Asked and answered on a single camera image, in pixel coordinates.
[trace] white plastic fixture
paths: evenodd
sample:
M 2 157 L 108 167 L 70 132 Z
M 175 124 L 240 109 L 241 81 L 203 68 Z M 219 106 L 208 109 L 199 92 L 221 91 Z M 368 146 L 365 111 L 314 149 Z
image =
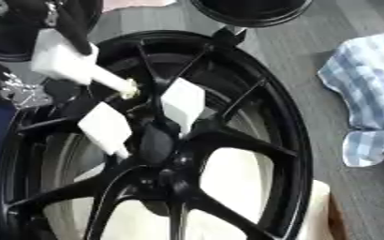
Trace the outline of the white plastic fixture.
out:
M 187 134 L 205 109 L 205 90 L 185 79 L 177 79 L 161 97 L 163 112 Z
M 54 29 L 42 29 L 32 56 L 31 69 L 53 79 L 68 79 L 88 85 L 92 80 L 132 98 L 138 92 L 132 80 L 125 80 L 96 65 L 98 48 L 91 43 L 92 54 L 85 56 Z
M 121 158 L 129 156 L 125 141 L 132 135 L 123 114 L 114 110 L 105 102 L 100 102 L 78 124 L 87 138 L 108 155 L 116 154 Z

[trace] checkered towel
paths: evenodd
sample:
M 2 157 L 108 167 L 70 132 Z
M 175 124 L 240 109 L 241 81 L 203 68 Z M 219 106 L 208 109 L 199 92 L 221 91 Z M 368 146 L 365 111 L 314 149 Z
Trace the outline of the checkered towel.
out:
M 344 99 L 349 132 L 343 143 L 348 166 L 365 167 L 384 159 L 384 34 L 344 42 L 318 72 Z

